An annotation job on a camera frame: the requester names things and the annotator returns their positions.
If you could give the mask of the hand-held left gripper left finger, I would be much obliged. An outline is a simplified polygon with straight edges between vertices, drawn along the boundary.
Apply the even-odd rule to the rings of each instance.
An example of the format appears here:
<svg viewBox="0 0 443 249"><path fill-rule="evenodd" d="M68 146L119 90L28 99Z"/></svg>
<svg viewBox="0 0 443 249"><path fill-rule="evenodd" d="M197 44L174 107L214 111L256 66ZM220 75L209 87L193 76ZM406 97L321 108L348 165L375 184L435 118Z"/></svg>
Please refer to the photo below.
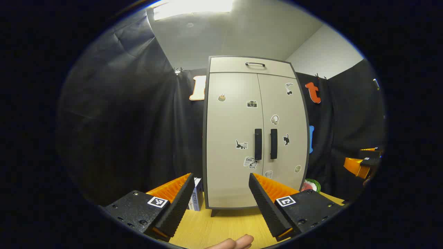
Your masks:
<svg viewBox="0 0 443 249"><path fill-rule="evenodd" d="M130 191L103 210L130 230L168 242L175 235L194 188L194 175L188 173L147 192Z"/></svg>

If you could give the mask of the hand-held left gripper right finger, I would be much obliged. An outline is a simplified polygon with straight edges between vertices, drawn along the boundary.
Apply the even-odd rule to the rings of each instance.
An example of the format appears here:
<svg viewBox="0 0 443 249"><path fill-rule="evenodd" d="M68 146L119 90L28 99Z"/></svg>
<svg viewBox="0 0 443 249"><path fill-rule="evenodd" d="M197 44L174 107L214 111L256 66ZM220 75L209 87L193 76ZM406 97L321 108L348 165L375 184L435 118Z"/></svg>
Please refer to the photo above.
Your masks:
<svg viewBox="0 0 443 249"><path fill-rule="evenodd" d="M277 241L319 227L344 208L313 189L297 191L256 173L250 173L248 186Z"/></svg>

